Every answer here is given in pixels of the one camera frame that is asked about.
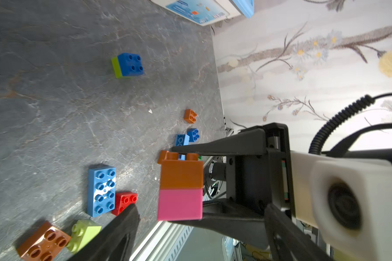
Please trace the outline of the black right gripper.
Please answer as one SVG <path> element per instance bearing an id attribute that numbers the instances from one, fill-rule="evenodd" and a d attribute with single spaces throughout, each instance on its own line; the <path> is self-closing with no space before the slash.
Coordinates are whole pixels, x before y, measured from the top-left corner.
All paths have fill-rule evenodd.
<path id="1" fill-rule="evenodd" d="M 200 220 L 173 224 L 204 228 L 261 250 L 269 248 L 264 211 L 268 204 L 292 211 L 292 170 L 287 125 L 272 123 L 203 144 L 174 146 L 171 152 L 229 156 L 226 196 L 205 201 Z"/>

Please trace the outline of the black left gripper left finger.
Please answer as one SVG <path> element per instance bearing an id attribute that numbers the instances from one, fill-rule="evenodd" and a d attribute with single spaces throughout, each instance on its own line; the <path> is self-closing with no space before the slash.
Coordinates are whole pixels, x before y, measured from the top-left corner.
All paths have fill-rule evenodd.
<path id="1" fill-rule="evenodd" d="M 128 206 L 69 261 L 128 261 L 139 222 L 136 205 Z"/>

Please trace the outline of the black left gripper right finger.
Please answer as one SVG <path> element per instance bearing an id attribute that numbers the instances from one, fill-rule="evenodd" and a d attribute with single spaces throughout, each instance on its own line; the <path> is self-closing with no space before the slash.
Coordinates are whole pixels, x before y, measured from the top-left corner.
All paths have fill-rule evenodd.
<path id="1" fill-rule="evenodd" d="M 293 222 L 270 203 L 265 208 L 265 229 L 274 261 L 330 261 Z"/>

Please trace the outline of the orange small lego brick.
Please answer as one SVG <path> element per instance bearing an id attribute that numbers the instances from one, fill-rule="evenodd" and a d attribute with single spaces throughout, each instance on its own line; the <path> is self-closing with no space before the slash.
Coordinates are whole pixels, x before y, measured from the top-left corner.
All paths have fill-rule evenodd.
<path id="1" fill-rule="evenodd" d="M 161 165 L 160 189 L 202 189 L 204 163 L 196 153 L 188 153 L 185 160 L 176 152 L 161 151 L 158 163 Z"/>

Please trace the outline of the dark blue small lego brick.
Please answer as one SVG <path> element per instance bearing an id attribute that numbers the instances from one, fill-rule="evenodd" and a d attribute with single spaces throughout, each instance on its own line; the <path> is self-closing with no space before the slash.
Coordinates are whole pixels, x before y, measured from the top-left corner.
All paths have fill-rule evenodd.
<path id="1" fill-rule="evenodd" d="M 144 74 L 142 59 L 138 54 L 122 53 L 117 56 L 119 64 L 118 78 L 140 76 Z"/>

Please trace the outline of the lime green small lego brick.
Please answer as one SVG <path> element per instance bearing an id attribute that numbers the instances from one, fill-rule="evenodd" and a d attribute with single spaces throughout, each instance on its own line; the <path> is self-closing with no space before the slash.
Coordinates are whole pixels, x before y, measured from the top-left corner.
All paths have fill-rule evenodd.
<path id="1" fill-rule="evenodd" d="M 119 64 L 118 57 L 113 57 L 113 58 L 111 59 L 111 62 L 112 62 L 112 65 L 113 65 L 115 77 L 116 77 L 117 79 L 122 78 L 123 75 L 122 75 L 122 71 L 121 71 L 121 68 L 120 68 L 120 64 Z"/>

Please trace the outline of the pink small lego brick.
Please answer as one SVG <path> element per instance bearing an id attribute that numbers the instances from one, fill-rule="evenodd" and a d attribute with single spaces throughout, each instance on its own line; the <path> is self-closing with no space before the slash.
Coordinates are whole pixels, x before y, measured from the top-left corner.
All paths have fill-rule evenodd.
<path id="1" fill-rule="evenodd" d="M 162 189 L 158 200 L 158 221 L 200 220 L 203 216 L 202 189 Z"/>

